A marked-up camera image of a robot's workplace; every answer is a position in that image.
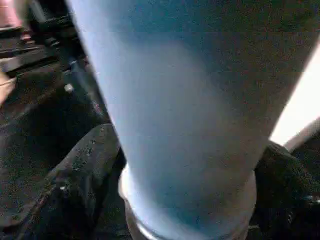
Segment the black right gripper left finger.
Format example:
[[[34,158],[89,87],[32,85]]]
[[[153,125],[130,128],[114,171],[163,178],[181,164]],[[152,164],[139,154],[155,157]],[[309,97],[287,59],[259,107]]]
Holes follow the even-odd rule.
[[[2,240],[90,240],[114,184],[120,143],[111,124],[89,131],[51,170]]]

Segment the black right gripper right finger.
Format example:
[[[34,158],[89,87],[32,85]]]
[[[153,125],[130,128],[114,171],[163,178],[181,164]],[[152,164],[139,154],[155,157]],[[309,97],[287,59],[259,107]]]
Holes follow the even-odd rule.
[[[298,158],[272,141],[254,170],[254,216],[265,240],[320,238],[320,183]]]

